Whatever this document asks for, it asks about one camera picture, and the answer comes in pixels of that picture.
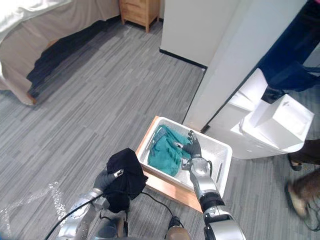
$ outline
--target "beige bed skirt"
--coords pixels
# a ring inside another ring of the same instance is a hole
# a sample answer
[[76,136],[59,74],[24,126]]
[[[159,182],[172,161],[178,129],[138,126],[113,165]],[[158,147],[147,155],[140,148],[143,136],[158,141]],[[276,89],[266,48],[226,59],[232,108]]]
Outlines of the beige bed skirt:
[[5,78],[0,78],[0,90],[10,90],[22,103],[32,105],[28,96],[32,83],[26,77],[48,44],[119,14],[118,0],[73,0],[19,24],[0,45]]

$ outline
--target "white plastic basket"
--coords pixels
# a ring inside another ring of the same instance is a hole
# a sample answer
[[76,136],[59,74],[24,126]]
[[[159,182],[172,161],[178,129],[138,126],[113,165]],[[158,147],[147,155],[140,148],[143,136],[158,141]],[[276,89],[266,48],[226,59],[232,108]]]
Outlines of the white plastic basket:
[[[137,158],[139,159],[140,163],[144,165],[149,171],[155,172],[158,175],[161,175],[164,179],[171,180],[177,183],[178,185],[182,186],[183,188],[193,190],[194,187],[192,182],[190,181],[190,173],[188,171],[181,170],[181,167],[177,175],[175,177],[172,177],[148,165],[148,156],[150,153],[149,147],[151,145],[150,143],[154,137],[155,131],[160,125],[165,125],[168,128],[186,137],[188,136],[188,132],[192,130],[191,128],[188,128],[165,117],[159,117],[155,121],[148,135],[146,136],[145,141],[142,143],[141,149],[137,153]],[[199,140],[202,151],[202,157],[212,162],[212,179],[216,182],[217,189],[219,190],[219,193],[222,197],[224,195],[228,179],[228,173],[232,157],[232,149],[229,145],[225,143],[215,140],[195,130],[193,131]]]

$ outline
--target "black baseboard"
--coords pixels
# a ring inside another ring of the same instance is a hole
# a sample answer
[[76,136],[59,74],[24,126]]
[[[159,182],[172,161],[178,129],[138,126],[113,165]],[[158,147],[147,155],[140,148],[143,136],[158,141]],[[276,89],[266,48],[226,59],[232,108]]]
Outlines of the black baseboard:
[[205,69],[205,70],[208,68],[207,66],[202,65],[202,64],[200,64],[200,63],[198,63],[198,62],[195,62],[195,61],[192,61],[192,60],[190,60],[190,59],[184,58],[184,57],[182,57],[182,56],[176,55],[176,54],[174,54],[174,53],[172,53],[172,52],[163,50],[163,49],[161,49],[161,48],[159,48],[159,52],[162,53],[162,54],[165,54],[165,55],[169,55],[169,56],[171,56],[171,57],[174,57],[174,58],[176,58],[176,59],[182,60],[182,61],[187,62],[187,63],[189,63],[189,64],[195,65],[195,66],[197,66],[197,67],[203,68],[203,69]]

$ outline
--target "person's leg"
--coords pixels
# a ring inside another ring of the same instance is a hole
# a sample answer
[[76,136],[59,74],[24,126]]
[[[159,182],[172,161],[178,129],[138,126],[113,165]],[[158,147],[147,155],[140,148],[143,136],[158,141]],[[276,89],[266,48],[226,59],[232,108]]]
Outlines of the person's leg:
[[320,165],[320,139],[306,140],[304,146],[297,152],[288,154],[293,170],[300,171],[302,163]]
[[287,186],[288,200],[296,213],[305,218],[308,215],[306,205],[314,197],[320,196],[320,168],[303,176]]

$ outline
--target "black garment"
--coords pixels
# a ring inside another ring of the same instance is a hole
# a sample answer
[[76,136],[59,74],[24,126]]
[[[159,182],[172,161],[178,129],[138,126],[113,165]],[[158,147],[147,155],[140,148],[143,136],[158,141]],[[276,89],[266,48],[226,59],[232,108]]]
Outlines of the black garment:
[[123,169],[123,175],[115,179],[104,192],[123,191],[130,194],[111,193],[107,195],[110,203],[108,208],[113,213],[118,213],[129,208],[130,200],[137,197],[144,187],[148,177],[144,175],[142,167],[137,159],[136,153],[126,148],[112,155],[106,164],[108,174],[113,174]]

